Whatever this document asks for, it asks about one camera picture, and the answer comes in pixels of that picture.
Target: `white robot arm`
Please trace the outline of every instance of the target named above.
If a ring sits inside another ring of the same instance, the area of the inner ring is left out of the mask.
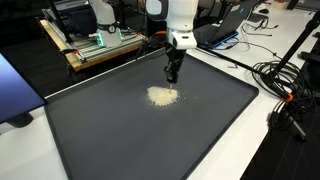
[[[89,0],[97,18],[98,45],[113,47],[121,44],[121,34],[114,17],[113,8],[103,0]]]
[[[178,50],[194,49],[197,42],[192,33],[198,0],[147,0],[148,16],[167,22],[167,39]]]
[[[154,21],[167,22],[166,53],[168,66],[164,68],[167,81],[176,84],[178,72],[187,49],[194,49],[197,42],[193,35],[193,19],[198,0],[147,0],[148,16]]]

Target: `laptop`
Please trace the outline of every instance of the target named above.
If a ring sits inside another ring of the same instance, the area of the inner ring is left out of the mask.
[[[247,0],[231,5],[219,27],[207,24],[193,30],[199,47],[214,49],[229,39],[235,38],[239,33],[237,29],[243,20],[247,19],[256,0]]]

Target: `black mat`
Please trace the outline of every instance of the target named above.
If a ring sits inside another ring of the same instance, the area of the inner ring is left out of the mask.
[[[184,179],[258,94],[187,56],[179,101],[155,107],[147,89],[168,86],[166,64],[144,58],[48,99],[69,179]]]

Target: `computer monitor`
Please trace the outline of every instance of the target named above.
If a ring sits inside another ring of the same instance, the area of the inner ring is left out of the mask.
[[[46,101],[0,53],[0,124],[14,122],[23,127],[31,122],[29,112],[45,104]]]

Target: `sand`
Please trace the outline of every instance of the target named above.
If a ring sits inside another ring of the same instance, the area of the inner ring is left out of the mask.
[[[156,106],[167,106],[176,102],[179,97],[179,93],[177,90],[162,87],[150,87],[148,89],[148,98],[152,101]]]

